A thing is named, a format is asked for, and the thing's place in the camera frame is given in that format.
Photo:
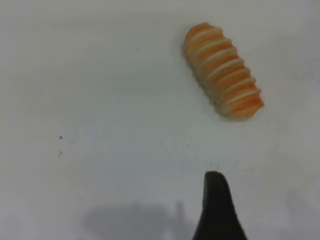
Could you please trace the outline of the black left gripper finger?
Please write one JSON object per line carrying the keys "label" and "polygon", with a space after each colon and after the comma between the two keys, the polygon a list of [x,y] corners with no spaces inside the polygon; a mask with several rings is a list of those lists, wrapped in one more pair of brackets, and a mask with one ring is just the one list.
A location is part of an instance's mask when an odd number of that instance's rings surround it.
{"label": "black left gripper finger", "polygon": [[194,240],[246,240],[238,219],[229,184],[218,171],[204,175],[201,216]]}

